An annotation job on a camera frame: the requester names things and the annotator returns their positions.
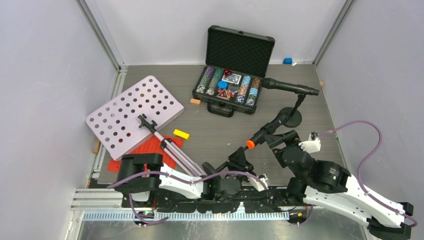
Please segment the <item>lilac tripod music stand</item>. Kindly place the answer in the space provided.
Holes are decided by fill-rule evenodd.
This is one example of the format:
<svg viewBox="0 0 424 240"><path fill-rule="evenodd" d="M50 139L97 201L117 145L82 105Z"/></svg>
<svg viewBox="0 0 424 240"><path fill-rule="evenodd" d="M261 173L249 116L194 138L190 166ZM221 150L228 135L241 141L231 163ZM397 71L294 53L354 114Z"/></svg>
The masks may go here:
<svg viewBox="0 0 424 240"><path fill-rule="evenodd" d="M155 122L160 131L184 109L155 76L149 75L90 113L85 122L117 162L153 136L141 126L140 116Z"/></svg>

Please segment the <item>black microphone plain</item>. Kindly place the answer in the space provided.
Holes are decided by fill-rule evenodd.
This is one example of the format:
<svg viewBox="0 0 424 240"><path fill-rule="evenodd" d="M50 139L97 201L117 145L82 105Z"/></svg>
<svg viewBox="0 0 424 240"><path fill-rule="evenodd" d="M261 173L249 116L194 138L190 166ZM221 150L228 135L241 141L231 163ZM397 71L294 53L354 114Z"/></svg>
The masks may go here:
<svg viewBox="0 0 424 240"><path fill-rule="evenodd" d="M274 78L263 78L262 79L262 87L266 89L275 89L282 90L287 92L292 92L298 95L310 95L310 96L318 96L320 91L318 89L308 87L300 84L293 84L278 81Z"/></svg>

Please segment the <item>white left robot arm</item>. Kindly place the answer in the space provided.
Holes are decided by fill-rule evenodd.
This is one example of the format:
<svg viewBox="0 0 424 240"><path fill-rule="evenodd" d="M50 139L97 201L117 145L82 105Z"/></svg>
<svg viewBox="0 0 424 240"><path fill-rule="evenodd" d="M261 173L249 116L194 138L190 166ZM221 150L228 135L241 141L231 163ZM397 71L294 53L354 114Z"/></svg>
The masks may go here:
<svg viewBox="0 0 424 240"><path fill-rule="evenodd" d="M252 171L253 166L247 161L245 150L240 147L218 168L204 162L200 176L169 167L158 153L126 155L122 171L108 189L128 196L141 207L148 207L154 199L152 192L159 189L180 194L189 200L209 202L232 198L241 190L244 181L258 192L267 190L266 177L257 176Z"/></svg>

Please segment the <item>black round-base mic stand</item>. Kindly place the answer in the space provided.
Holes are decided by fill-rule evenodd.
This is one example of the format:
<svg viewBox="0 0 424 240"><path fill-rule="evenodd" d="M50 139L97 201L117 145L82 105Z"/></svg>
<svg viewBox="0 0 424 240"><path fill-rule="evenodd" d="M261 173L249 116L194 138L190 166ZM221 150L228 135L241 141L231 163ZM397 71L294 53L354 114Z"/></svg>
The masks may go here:
<svg viewBox="0 0 424 240"><path fill-rule="evenodd" d="M287 133L270 134L265 130L260 130L246 142L245 147L239 147L218 168L214 168L209 162L203 162L202 169L206 172L206 175L218 173L227 168L229 171L246 172L256 176L256 174L254 173L254 166L250 162L248 162L245 155L245 151L248 149L253 149L257 145L265 143L266 139L270 139L271 137L277 137L279 139L283 138L285 135L287 135Z"/></svg>
<svg viewBox="0 0 424 240"><path fill-rule="evenodd" d="M284 124L288 128L296 128L302 123L302 114L298 110L303 101L305 100L306 95L298 94L297 101L293 107L285 107L283 110L288 113L288 121Z"/></svg>

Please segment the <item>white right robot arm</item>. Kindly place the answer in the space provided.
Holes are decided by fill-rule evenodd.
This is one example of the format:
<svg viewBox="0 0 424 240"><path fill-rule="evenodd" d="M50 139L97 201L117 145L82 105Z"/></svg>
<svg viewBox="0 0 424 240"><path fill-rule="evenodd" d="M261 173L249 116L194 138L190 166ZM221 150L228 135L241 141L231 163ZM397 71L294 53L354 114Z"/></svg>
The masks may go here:
<svg viewBox="0 0 424 240"><path fill-rule="evenodd" d="M356 176L341 165L311 156L321 149L316 132L301 141L296 131L264 137L282 168L294 174L285 198L291 205L314 205L345 216L366 227L381 240L409 240L412 227L406 217L414 207L389 200L372 189L361 187Z"/></svg>

